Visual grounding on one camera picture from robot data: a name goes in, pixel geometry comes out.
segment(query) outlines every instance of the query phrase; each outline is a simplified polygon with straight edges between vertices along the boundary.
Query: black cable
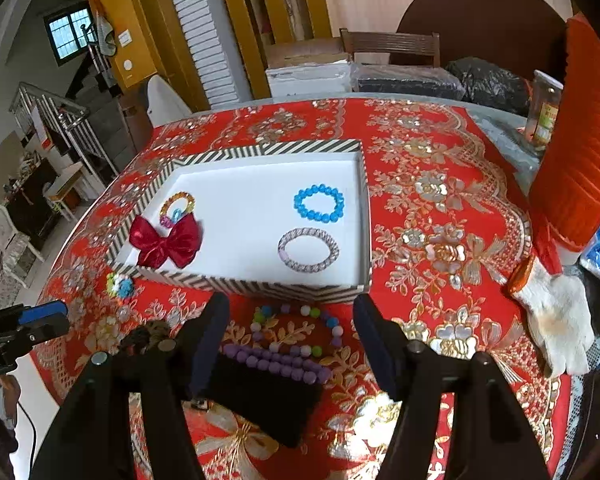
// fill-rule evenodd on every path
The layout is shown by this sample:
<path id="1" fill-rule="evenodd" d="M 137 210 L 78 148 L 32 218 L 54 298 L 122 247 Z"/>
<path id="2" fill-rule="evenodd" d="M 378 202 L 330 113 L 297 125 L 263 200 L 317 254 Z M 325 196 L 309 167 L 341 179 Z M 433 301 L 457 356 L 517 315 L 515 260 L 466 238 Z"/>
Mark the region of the black cable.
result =
<path id="1" fill-rule="evenodd" d="M 31 424 L 31 429 L 33 430 L 33 444 L 31 445 L 31 457 L 29 458 L 29 474 L 31 474 L 31 471 L 33 470 L 33 454 L 36 452 L 36 427 L 33 424 L 33 420 L 31 420 L 29 413 L 27 413 L 27 410 L 25 410 L 23 408 L 20 401 L 18 401 L 18 406 L 20 406 L 20 409 L 24 412 L 25 416 L 29 419 L 29 423 Z"/>

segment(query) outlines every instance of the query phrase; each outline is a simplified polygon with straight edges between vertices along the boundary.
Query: white armchair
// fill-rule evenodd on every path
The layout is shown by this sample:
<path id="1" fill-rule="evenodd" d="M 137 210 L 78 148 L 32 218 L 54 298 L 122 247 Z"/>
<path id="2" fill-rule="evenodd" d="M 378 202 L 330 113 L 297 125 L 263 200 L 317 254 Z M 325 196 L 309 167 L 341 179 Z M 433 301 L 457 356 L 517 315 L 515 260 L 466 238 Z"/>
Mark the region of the white armchair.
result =
<path id="1" fill-rule="evenodd" d="M 18 264 L 20 257 L 29 249 L 33 255 L 44 262 L 40 252 L 31 244 L 30 238 L 18 231 L 11 221 L 5 206 L 0 205 L 0 250 L 2 251 L 2 269 L 6 274 L 28 288 L 27 272 Z"/>

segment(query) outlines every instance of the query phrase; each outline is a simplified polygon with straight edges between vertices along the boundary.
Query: tablecloth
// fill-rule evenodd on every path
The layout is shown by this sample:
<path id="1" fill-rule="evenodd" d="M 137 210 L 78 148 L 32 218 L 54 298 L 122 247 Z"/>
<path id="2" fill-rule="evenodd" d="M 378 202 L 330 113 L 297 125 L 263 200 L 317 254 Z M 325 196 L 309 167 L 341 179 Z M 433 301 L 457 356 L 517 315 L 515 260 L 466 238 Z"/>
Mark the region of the tablecloth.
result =
<path id="1" fill-rule="evenodd" d="M 40 302 L 64 300 L 71 322 L 67 336 L 33 352 L 49 391 L 61 402 L 90 355 L 116 351 L 137 324 L 163 319 L 175 333 L 204 309 L 210 294 L 190 288 L 136 280 L 132 301 L 123 306 L 105 290 L 107 247 L 165 161 L 228 146 L 338 138 L 363 142 L 371 193 L 372 298 L 409 338 L 427 342 L 436 352 L 467 359 L 489 351 L 525 410 L 552 472 L 564 437 L 570 380 L 544 377 L 523 310 L 502 291 L 530 251 L 525 199 L 512 167 L 462 107 L 323 99 L 226 110 L 157 128 L 149 146 L 80 221 L 41 294 Z M 239 234 L 227 233 L 227 243 L 239 243 Z M 251 318 L 264 300 L 232 296 L 230 301 L 225 341 L 254 344 Z M 346 329 L 343 346 L 335 350 L 327 351 L 330 335 L 319 320 L 305 326 L 299 315 L 281 314 L 269 321 L 270 340 L 322 344 L 322 363 L 333 371 L 297 449 L 280 446 L 218 404 L 206 412 L 184 406 L 208 478 L 375 477 L 399 403 L 375 382 L 351 322 L 350 304 L 328 309 Z M 139 475 L 150 478 L 139 403 L 138 396 L 131 397 L 132 444 Z M 267 409 L 266 399 L 262 409 Z M 444 474 L 453 412 L 452 394 L 443 395 L 428 480 Z"/>

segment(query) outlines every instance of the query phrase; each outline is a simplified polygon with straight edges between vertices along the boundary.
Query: blue beaded bracelet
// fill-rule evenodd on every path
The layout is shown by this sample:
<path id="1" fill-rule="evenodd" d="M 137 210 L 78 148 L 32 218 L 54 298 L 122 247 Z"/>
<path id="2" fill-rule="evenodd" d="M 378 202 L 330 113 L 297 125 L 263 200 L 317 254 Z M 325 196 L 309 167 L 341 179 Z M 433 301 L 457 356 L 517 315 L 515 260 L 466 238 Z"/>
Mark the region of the blue beaded bracelet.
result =
<path id="1" fill-rule="evenodd" d="M 336 202 L 333 208 L 333 213 L 321 213 L 320 211 L 314 211 L 313 209 L 308 210 L 302 201 L 308 197 L 317 193 L 323 193 L 325 195 L 333 197 Z M 302 218 L 308 218 L 309 220 L 315 220 L 316 222 L 322 222 L 328 224 L 329 222 L 337 222 L 339 218 L 344 216 L 344 195 L 338 191 L 337 187 L 328 187 L 324 184 L 313 184 L 307 189 L 301 189 L 294 196 L 294 209 L 297 209 Z"/>

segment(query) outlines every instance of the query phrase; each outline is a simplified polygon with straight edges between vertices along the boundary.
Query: white box with striped edge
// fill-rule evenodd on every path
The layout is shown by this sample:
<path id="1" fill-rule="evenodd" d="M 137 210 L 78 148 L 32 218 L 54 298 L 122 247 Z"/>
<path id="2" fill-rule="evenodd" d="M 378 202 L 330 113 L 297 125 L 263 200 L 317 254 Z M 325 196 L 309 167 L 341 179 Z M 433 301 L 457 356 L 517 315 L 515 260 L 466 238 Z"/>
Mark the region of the white box with striped edge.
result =
<path id="1" fill-rule="evenodd" d="M 344 216 L 328 224 L 302 218 L 294 209 L 299 189 L 313 184 L 337 187 Z M 186 191 L 196 199 L 194 215 L 203 229 L 202 247 L 183 269 L 167 260 L 159 269 L 137 265 L 139 251 L 128 241 L 136 215 L 163 236 L 159 211 L 168 197 Z M 171 207 L 184 209 L 184 199 Z M 314 194 L 308 209 L 331 212 L 331 196 Z M 278 254 L 278 241 L 295 228 L 327 231 L 340 256 L 320 272 L 297 272 Z M 172 285 L 246 296 L 313 303 L 350 303 L 371 284 L 369 192 L 362 142 L 298 140 L 209 151 L 168 161 L 149 184 L 116 233 L 107 252 L 114 272 Z M 299 237 L 286 246 L 301 264 L 329 255 L 323 241 Z"/>

